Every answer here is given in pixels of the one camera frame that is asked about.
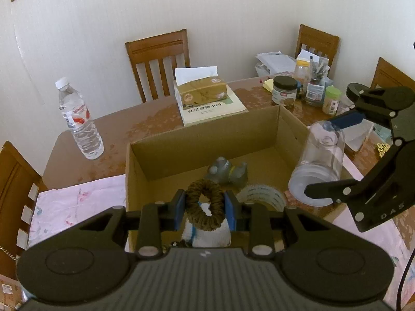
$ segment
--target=white bottle cap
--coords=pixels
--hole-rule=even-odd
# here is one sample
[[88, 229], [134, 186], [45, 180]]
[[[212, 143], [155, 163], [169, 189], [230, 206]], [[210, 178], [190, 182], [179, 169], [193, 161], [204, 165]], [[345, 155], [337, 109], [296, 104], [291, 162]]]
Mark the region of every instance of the white bottle cap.
[[69, 80], [67, 77], [62, 77], [60, 80], [58, 80], [55, 85], [58, 89], [63, 88], [64, 86], [69, 84]]

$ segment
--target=yellow lid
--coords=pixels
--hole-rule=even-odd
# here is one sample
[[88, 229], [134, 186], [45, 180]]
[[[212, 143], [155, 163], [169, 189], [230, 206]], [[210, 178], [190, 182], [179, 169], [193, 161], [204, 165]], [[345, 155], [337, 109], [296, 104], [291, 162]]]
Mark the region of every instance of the yellow lid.
[[309, 67], [310, 62], [303, 58], [297, 58], [297, 65], [299, 65], [300, 67]]

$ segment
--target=gray stuffed toy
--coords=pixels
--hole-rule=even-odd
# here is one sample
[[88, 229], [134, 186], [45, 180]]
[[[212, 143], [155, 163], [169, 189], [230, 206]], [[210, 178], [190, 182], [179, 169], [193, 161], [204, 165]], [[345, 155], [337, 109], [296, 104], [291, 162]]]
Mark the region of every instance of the gray stuffed toy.
[[248, 164], [243, 162], [240, 166], [232, 166], [229, 160], [219, 157], [209, 166], [205, 179], [212, 180], [220, 185], [231, 183], [236, 187], [245, 187], [248, 181]]

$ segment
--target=ribbed gray surface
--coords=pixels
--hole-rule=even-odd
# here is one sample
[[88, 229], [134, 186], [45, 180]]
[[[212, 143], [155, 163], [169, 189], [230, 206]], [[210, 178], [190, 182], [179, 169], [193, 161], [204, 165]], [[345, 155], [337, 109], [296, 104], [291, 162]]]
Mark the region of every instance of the ribbed gray surface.
[[30, 301], [23, 311], [390, 311], [381, 302], [339, 308], [299, 295], [266, 261], [248, 259], [241, 249], [171, 249], [159, 261], [141, 262], [112, 295], [74, 307]]

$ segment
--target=wooden table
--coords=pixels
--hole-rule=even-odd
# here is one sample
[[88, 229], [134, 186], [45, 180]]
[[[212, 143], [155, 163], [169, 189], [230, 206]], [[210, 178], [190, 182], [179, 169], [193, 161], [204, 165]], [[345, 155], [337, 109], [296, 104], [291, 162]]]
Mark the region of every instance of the wooden table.
[[[271, 93], [262, 87], [260, 77], [230, 82], [229, 86], [248, 110], [271, 106]], [[305, 125], [326, 120], [321, 109], [296, 101], [293, 114]], [[59, 135], [49, 157], [43, 181], [49, 189], [65, 188], [108, 176], [125, 173], [127, 143], [183, 126], [173, 96], [160, 98], [95, 120], [105, 151], [97, 160], [86, 159], [75, 144], [70, 131]], [[358, 153], [347, 152], [358, 170], [366, 175], [377, 163], [376, 135], [373, 133]], [[415, 231], [415, 207], [394, 218], [405, 244]]]

